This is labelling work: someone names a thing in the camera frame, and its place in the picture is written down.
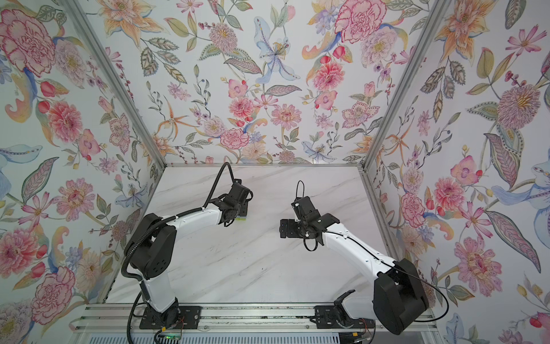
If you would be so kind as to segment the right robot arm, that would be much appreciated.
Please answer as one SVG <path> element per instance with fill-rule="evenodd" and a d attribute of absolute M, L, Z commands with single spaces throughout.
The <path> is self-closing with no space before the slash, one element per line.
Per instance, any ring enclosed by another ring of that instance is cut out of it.
<path fill-rule="evenodd" d="M 367 245 L 332 214 L 321 214 L 308 196 L 292 203 L 293 219 L 282 219 L 282 239 L 315 241 L 315 247 L 326 247 L 338 253 L 369 281 L 364 295 L 353 296 L 348 290 L 334 302 L 331 323 L 349 328 L 356 320 L 377 320 L 394 335 L 400 335 L 429 308 L 423 281 L 415 266 Z"/>

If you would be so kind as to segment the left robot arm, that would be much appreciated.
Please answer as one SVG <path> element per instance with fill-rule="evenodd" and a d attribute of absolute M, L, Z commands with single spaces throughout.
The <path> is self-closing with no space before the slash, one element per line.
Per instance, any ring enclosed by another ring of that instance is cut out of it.
<path fill-rule="evenodd" d="M 168 268 L 176 242 L 210 226 L 231 226 L 236 219 L 246 216 L 253 198 L 254 193 L 236 181 L 229 193 L 199 208 L 168 217 L 154 213 L 144 216 L 125 248 L 121 275 L 138 282 L 149 309 L 159 315 L 175 312 L 178 300 L 170 286 Z"/>

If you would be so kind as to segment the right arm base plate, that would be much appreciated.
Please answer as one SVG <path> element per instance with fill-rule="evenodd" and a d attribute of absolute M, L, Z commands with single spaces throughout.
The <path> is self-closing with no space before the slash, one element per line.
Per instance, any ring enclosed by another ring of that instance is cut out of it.
<path fill-rule="evenodd" d="M 317 329 L 357 330 L 375 329 L 375 321 L 371 319 L 352 319 L 342 307 L 334 305 L 317 305 L 314 315 L 309 318 Z"/>

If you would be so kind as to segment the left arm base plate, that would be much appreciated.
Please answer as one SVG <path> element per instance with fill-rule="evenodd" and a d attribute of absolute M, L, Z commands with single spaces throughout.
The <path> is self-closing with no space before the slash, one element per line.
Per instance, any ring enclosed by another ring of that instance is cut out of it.
<path fill-rule="evenodd" d="M 147 306 L 139 324 L 140 330 L 197 330 L 201 319 L 201 306 L 172 306 L 158 312 Z"/>

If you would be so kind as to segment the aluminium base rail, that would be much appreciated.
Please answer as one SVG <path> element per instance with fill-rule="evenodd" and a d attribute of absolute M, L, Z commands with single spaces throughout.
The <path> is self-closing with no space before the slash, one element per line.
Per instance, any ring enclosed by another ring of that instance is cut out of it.
<path fill-rule="evenodd" d="M 127 328 L 135 334 L 152 333 L 140 328 L 141 318 L 128 323 L 130 303 L 88 305 L 82 315 L 71 321 L 74 333 L 121 333 Z M 379 323 L 371 320 L 338 322 L 327 320 L 316 310 L 316 303 L 182 303 L 184 333 L 317 333 L 317 332 L 385 332 Z"/>

